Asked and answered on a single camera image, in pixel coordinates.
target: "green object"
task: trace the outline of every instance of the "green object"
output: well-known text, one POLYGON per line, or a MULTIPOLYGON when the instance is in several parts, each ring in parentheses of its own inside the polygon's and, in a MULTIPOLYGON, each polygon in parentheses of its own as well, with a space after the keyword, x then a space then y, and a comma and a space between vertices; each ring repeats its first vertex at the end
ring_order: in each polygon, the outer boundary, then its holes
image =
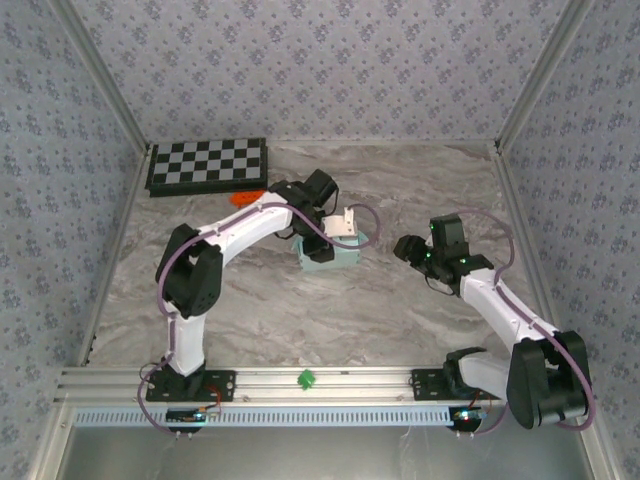
POLYGON ((308 390, 316 383, 316 377, 311 370, 305 370, 298 377, 298 385, 302 386, 303 390, 308 390))

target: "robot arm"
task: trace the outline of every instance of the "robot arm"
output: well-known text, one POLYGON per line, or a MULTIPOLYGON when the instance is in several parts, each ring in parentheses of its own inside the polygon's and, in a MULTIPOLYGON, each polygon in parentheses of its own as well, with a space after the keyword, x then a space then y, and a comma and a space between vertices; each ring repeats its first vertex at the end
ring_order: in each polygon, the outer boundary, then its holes
POLYGON ((272 233, 292 227, 303 237, 304 253, 312 260, 322 263, 333 259, 333 247, 326 240, 291 210, 277 205, 294 207, 321 227, 326 218, 321 208, 336 190, 333 179, 316 170, 304 183, 282 181, 272 185, 254 204, 220 222, 197 230, 184 224, 174 230, 156 272, 156 281, 178 248, 195 237, 211 233, 175 260, 164 282, 165 308, 175 313, 168 319, 167 355, 173 354, 169 366, 176 373, 188 377, 203 367, 207 312, 220 296, 222 269, 242 250, 272 233))
POLYGON ((482 389, 508 399, 516 420, 525 428, 587 413, 587 396, 579 379, 540 330, 560 343, 590 384, 586 347, 580 336, 558 331, 533 313, 502 280, 496 282, 491 262, 483 255, 469 254, 458 215, 433 218, 430 227, 433 246, 423 238, 407 235, 398 241, 394 254, 408 261, 427 282, 434 279, 448 285, 484 317, 511 353, 510 362, 481 348, 450 353, 444 371, 451 390, 468 396, 482 389))

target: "patterned wallpaper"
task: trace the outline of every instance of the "patterned wallpaper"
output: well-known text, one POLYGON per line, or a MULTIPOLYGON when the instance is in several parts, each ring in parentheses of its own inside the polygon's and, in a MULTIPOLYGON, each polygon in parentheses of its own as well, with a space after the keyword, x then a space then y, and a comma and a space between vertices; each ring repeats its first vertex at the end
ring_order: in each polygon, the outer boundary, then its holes
POLYGON ((495 138, 566 0, 76 0, 148 140, 495 138))
POLYGON ((509 155, 563 324, 640 478, 640 4, 596 2, 509 155))
POLYGON ((73 364, 137 155, 44 0, 0 2, 0 478, 73 364))

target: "floor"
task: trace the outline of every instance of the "floor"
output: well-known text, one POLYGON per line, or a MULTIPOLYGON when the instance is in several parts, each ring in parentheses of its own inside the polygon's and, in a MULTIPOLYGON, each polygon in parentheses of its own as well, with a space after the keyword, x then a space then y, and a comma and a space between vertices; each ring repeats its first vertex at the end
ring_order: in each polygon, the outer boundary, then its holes
MULTIPOLYGON (((429 290, 392 253, 402 235, 426 237, 432 216, 476 207, 506 219, 488 152, 482 145, 270 147, 270 181, 302 180, 322 168, 340 187, 341 207, 365 202, 376 208, 382 236, 360 265, 319 273, 301 271, 292 240, 270 237, 243 252, 225 269, 222 296, 208 318, 207 364, 431 365, 476 345, 505 355, 472 308, 429 290)), ((144 178, 140 183, 91 366, 137 366, 161 357, 166 323, 155 305, 154 275, 171 231, 235 211, 229 195, 149 198, 144 178)), ((371 218, 362 214, 357 221, 372 232, 371 218)), ((507 242, 491 221, 463 221, 472 253, 496 265, 507 260, 507 242)), ((505 279, 531 304, 519 261, 505 279)))

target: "orange object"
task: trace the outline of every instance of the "orange object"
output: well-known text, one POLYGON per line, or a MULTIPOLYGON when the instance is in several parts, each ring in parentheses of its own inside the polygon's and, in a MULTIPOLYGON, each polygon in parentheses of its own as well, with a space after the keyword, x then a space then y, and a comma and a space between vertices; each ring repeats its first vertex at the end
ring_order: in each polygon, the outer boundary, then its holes
POLYGON ((229 201, 233 203, 238 208, 246 207, 247 205, 251 205, 253 202, 258 200, 265 190, 255 190, 253 192, 238 192, 231 195, 229 201))

